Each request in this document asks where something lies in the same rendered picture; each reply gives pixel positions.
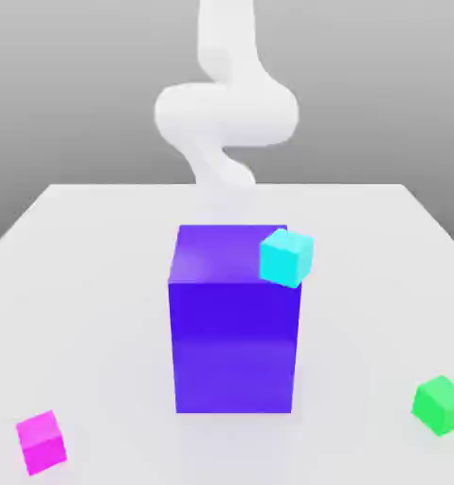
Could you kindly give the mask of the small cyan cube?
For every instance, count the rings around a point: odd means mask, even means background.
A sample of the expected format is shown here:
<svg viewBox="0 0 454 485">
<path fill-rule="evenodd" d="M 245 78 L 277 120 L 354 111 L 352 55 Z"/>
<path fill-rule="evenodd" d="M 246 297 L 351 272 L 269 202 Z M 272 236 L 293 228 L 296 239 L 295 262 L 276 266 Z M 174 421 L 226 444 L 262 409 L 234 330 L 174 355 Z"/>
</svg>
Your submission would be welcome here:
<svg viewBox="0 0 454 485">
<path fill-rule="evenodd" d="M 285 228 L 276 229 L 260 244 L 260 278 L 297 288 L 311 271 L 314 239 Z"/>
</svg>

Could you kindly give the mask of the small green cube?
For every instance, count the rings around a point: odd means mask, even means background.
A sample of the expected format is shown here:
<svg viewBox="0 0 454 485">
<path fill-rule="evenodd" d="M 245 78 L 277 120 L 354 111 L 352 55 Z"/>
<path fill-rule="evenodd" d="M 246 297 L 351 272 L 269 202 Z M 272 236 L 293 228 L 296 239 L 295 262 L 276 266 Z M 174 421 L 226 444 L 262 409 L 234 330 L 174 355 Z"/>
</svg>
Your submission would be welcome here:
<svg viewBox="0 0 454 485">
<path fill-rule="evenodd" d="M 420 384 L 411 413 L 437 436 L 454 430 L 454 382 L 444 375 Z"/>
</svg>

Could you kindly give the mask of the small magenta cube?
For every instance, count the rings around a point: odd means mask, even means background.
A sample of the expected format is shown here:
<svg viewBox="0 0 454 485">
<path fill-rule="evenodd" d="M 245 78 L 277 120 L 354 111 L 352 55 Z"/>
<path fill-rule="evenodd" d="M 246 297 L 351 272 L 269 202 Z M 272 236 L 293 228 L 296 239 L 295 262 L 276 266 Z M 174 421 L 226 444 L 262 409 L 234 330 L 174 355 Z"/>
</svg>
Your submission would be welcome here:
<svg viewBox="0 0 454 485">
<path fill-rule="evenodd" d="M 16 431 L 30 476 L 66 462 L 63 434 L 52 410 L 18 422 Z"/>
</svg>

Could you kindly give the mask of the large purple box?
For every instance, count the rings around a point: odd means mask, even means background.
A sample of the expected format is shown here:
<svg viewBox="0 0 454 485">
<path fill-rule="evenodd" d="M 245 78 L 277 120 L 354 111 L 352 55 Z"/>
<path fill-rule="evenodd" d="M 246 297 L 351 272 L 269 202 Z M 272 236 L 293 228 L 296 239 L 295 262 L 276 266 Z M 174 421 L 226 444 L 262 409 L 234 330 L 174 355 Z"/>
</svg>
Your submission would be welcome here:
<svg viewBox="0 0 454 485">
<path fill-rule="evenodd" d="M 259 277 L 275 225 L 180 225 L 168 280 L 179 413 L 292 409 L 301 289 Z"/>
</svg>

